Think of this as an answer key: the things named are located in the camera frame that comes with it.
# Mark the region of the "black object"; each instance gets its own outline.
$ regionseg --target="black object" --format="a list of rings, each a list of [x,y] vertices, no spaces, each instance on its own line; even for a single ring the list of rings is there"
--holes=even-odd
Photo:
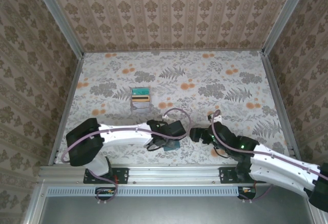
[[[249,175],[245,178],[239,178],[236,172],[236,167],[221,167],[219,168],[219,172],[221,184],[253,184],[255,182]]]
[[[237,178],[240,182],[246,182],[251,179],[251,159],[250,157],[246,158],[243,162],[239,162],[235,168]]]
[[[324,176],[328,176],[328,164],[324,163],[320,167],[320,173]],[[319,177],[316,182],[313,191],[304,189],[309,196],[309,202],[325,212],[328,212],[328,181]]]
[[[244,192],[242,188],[243,187],[238,187],[238,193],[239,194],[242,194],[246,198],[244,198],[243,196],[240,196],[239,195],[239,196],[237,196],[239,199],[242,199],[242,200],[245,199],[245,200],[247,200],[247,199],[253,199],[255,197],[255,195],[256,195],[256,189],[254,187],[250,187],[251,190],[248,191],[248,192]]]
[[[99,131],[97,119],[89,118],[85,120],[66,135],[67,147],[70,147],[79,138],[96,131]],[[76,145],[69,151],[71,166],[83,166],[91,162],[103,147],[103,142],[104,139],[100,134],[96,134]]]
[[[222,156],[220,153],[218,153],[215,147],[214,147],[213,149],[214,149],[215,153],[216,153],[218,156],[223,157],[223,158],[229,158],[228,156]]]
[[[203,144],[209,145],[213,143],[213,139],[207,128],[192,128],[190,130],[190,138],[193,142],[199,142],[202,139]]]
[[[110,172],[107,174],[104,174],[100,177],[110,179],[118,184],[127,184],[128,179],[129,179],[129,168],[111,168],[110,167]],[[84,184],[108,184],[107,181],[93,177],[92,174],[90,174],[88,169],[85,170],[83,183]]]
[[[94,190],[94,194],[96,194],[95,198],[97,198],[97,193],[99,192],[99,195],[108,195],[108,196],[99,196],[98,199],[101,201],[108,200],[112,197],[113,193],[115,191],[115,187],[97,187]]]
[[[222,125],[219,121],[214,123],[214,129],[218,137],[228,146],[239,150],[249,150],[253,151],[254,148],[259,145],[259,142],[245,136],[236,136],[232,133],[229,128]],[[199,142],[202,139],[203,144],[213,144],[215,149],[222,149],[226,154],[238,162],[244,162],[247,158],[252,156],[252,154],[243,154],[240,152],[235,152],[227,147],[223,146],[219,141],[216,140],[212,126],[209,128],[193,128],[190,130],[190,138],[194,142]]]
[[[222,125],[219,121],[214,124],[214,129],[217,134],[217,136],[228,146],[233,147],[235,149],[239,150],[246,150],[246,151],[253,151],[254,148],[259,145],[259,142],[248,138],[245,136],[237,136],[232,133],[229,128]],[[225,150],[225,152],[230,156],[231,158],[235,159],[236,161],[243,162],[246,158],[250,157],[250,154],[243,154],[240,152],[232,151],[228,149],[227,147],[223,146],[219,141],[216,140],[214,137],[214,133],[212,130],[212,126],[208,128],[208,133],[211,135],[213,140],[213,145],[218,148]]]
[[[149,120],[147,122],[147,125],[150,126],[151,130],[154,132],[158,132],[161,134],[165,134],[167,136],[173,136],[178,137],[182,136],[186,133],[185,129],[183,128],[182,123],[177,120],[171,124],[168,124],[165,121],[157,121],[157,120]],[[163,138],[161,136],[152,134],[153,140],[149,143],[147,149],[149,151],[157,150],[163,146],[174,148],[175,142],[179,141],[179,139],[169,139],[169,138]],[[149,149],[152,145],[156,145],[159,148],[156,149]]]

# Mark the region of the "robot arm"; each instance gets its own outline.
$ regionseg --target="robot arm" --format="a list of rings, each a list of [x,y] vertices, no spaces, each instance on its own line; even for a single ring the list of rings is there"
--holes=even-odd
[[[286,188],[328,212],[328,164],[320,167],[290,158],[254,139],[236,136],[215,117],[213,121],[208,129],[193,128],[190,131],[191,139],[199,141],[202,138],[203,144],[213,144],[216,149],[224,150],[229,157],[238,161],[236,173],[240,182],[251,178]]]
[[[96,118],[90,118],[66,135],[67,146],[71,147],[90,133],[96,134],[87,136],[68,151],[69,163],[74,167],[84,166],[97,176],[105,175],[111,169],[107,158],[99,154],[102,148],[131,144],[147,146],[147,150],[152,146],[173,147],[175,141],[186,136],[186,131],[179,120],[171,124],[165,121],[149,120],[146,123],[131,126],[108,126],[98,124]]]

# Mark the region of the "vent slot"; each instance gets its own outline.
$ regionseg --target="vent slot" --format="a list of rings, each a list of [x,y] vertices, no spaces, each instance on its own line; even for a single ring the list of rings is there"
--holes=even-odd
[[[96,187],[49,187],[47,197],[95,196]],[[118,188],[117,196],[238,196],[238,187],[128,187]]]

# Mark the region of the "table surface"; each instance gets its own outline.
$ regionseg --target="table surface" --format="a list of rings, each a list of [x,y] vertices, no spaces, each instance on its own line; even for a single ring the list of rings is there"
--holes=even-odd
[[[135,87],[150,87],[151,113],[131,112],[131,88]],[[223,124],[236,135],[288,155],[259,52],[87,53],[55,163],[62,163],[66,134],[90,117],[106,125],[133,125],[161,120],[172,107],[186,110],[194,127],[208,127],[207,115],[220,109]],[[183,114],[174,111],[169,116],[188,127]],[[188,137],[180,144],[180,149],[167,152],[124,145],[107,147],[101,153],[113,164],[236,163],[217,156],[213,146]]]

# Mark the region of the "fern leaf pattern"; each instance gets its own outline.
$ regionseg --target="fern leaf pattern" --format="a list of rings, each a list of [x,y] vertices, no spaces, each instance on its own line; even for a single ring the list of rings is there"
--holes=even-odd
[[[230,100],[230,101],[235,101],[235,102],[239,102],[240,101],[245,101],[246,98],[250,98],[252,96],[252,94],[250,93],[250,90],[246,90],[246,88],[241,89],[241,88],[237,88],[236,89],[231,89],[228,91],[228,93],[225,95],[225,99]]]
[[[127,101],[131,97],[131,88],[123,87],[114,93],[113,98]]]
[[[7,70],[10,66],[0,59],[0,68]],[[7,78],[11,78],[16,88],[22,89],[21,92],[25,90],[25,94],[29,95],[30,86],[23,79],[18,82],[13,75]],[[67,147],[66,134],[90,117],[110,126],[135,125],[152,119],[162,120],[162,115],[175,107],[190,114],[193,127],[203,128],[210,125],[208,115],[219,109],[223,124],[233,133],[251,137],[288,155],[270,87],[265,80],[262,60],[256,51],[85,54],[83,71],[75,90],[56,163],[60,163],[60,157]],[[131,89],[137,87],[150,88],[151,105],[145,113],[137,113],[131,107]],[[11,98],[5,89],[0,88],[0,92]],[[61,87],[58,91],[60,96],[66,95]],[[48,103],[44,94],[36,93],[33,89],[30,98],[39,104],[38,108],[49,110],[49,115],[56,115],[56,112],[51,111],[52,104]],[[325,102],[320,103],[321,109],[326,106]],[[25,129],[26,122],[22,117],[12,116],[7,110],[3,110],[3,116],[11,121],[9,126]],[[165,120],[168,123],[180,120],[183,127],[189,126],[189,120],[181,112],[170,112],[168,117]],[[40,136],[37,132],[35,134],[33,137]],[[109,156],[113,164],[235,163],[231,159],[215,157],[212,149],[202,143],[193,143],[186,137],[180,140],[180,148],[173,151],[160,149],[147,153],[138,145],[124,145],[104,148],[102,153]],[[32,163],[26,161],[21,168],[30,165]]]
[[[162,74],[160,74],[159,77],[177,80],[179,76],[183,76],[184,74],[186,74],[186,73],[183,69],[181,69],[181,67],[179,67],[179,68],[172,67],[172,68],[166,68],[165,70],[163,70]]]

